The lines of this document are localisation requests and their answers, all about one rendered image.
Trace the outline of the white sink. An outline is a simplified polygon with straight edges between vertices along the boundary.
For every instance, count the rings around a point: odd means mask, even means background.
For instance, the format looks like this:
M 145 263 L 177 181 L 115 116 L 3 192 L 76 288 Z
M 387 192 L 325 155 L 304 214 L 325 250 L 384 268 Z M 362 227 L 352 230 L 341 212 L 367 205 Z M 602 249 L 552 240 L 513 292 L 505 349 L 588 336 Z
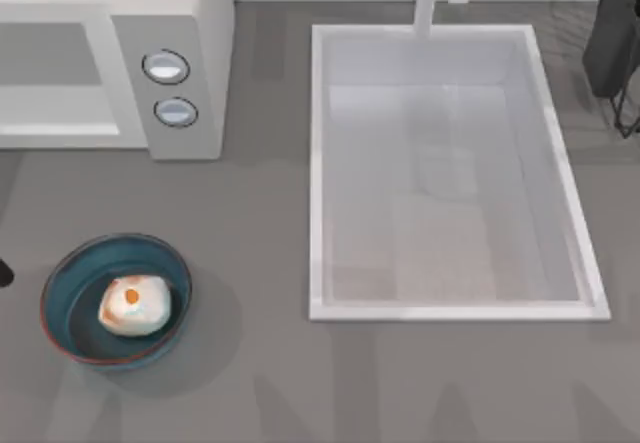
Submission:
M 316 24 L 313 321 L 611 317 L 534 29 Z

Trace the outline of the round microwave knob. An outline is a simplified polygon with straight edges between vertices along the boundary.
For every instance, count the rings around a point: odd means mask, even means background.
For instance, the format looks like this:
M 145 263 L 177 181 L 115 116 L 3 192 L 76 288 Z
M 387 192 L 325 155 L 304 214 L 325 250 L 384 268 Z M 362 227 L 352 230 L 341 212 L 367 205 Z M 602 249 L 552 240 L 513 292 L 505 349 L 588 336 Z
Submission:
M 162 124 L 174 128 L 186 128 L 198 119 L 198 109 L 188 99 L 173 97 L 154 104 L 154 116 Z
M 177 85 L 190 75 L 190 65 L 181 54 L 169 49 L 146 54 L 142 58 L 142 71 L 160 85 Z

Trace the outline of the white and orange food item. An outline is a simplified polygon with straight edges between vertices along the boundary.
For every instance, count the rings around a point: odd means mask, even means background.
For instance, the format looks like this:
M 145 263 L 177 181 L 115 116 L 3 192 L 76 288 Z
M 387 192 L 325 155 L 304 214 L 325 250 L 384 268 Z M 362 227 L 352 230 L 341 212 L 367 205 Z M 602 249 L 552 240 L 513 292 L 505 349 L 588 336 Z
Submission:
M 115 278 L 102 296 L 98 321 L 110 333 L 143 337 L 159 331 L 171 315 L 168 283 L 157 275 Z

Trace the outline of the blue bowl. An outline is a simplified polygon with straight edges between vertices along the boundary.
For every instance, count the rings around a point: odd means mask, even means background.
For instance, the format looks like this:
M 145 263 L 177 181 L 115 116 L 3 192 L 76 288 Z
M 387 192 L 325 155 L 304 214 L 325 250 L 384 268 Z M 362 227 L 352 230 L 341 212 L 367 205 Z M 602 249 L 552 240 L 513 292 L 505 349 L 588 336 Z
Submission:
M 125 337 L 99 322 L 108 285 L 118 277 L 153 275 L 168 284 L 168 321 L 156 332 Z M 193 281 L 182 255 L 143 233 L 112 233 L 76 247 L 54 267 L 43 286 L 39 316 L 44 334 L 66 357 L 104 371 L 150 364 L 176 344 L 192 306 Z

